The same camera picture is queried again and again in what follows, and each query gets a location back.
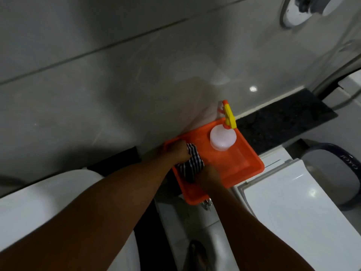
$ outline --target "forearm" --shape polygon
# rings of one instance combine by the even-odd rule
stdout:
[[[313,270],[250,214],[220,183],[206,187],[240,270]]]
[[[3,251],[0,269],[106,270],[175,162],[173,155],[162,154],[97,182]]]

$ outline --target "orange tray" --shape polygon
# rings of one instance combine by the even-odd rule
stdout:
[[[163,149],[166,151],[169,144],[179,139],[195,144],[204,164],[213,165],[218,170],[223,185],[229,188],[261,173],[265,165],[237,128],[234,129],[237,140],[227,151],[215,150],[210,145],[210,131],[216,125],[223,124],[224,120],[225,118],[221,118],[169,140],[164,143]],[[173,172],[188,204],[197,205],[209,198],[199,185],[187,182],[175,167]]]

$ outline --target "yellow spray nozzle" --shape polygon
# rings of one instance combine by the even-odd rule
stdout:
[[[226,120],[225,120],[225,124],[229,127],[229,128],[236,128],[237,124],[236,124],[236,118],[233,116],[231,107],[228,104],[227,100],[224,100],[223,102],[223,111],[224,111],[224,115],[226,116]]]

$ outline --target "black and white striped cloth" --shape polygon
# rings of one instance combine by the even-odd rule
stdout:
[[[184,164],[177,164],[177,168],[187,182],[194,182],[194,176],[202,170],[204,167],[204,162],[199,156],[197,147],[194,144],[188,143],[187,147],[188,153],[192,157]]]

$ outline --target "person's right hand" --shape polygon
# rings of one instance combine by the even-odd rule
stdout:
[[[216,185],[221,185],[221,176],[219,175],[217,169],[212,165],[205,166],[201,172],[199,172],[194,180],[199,184],[205,191],[208,187]]]

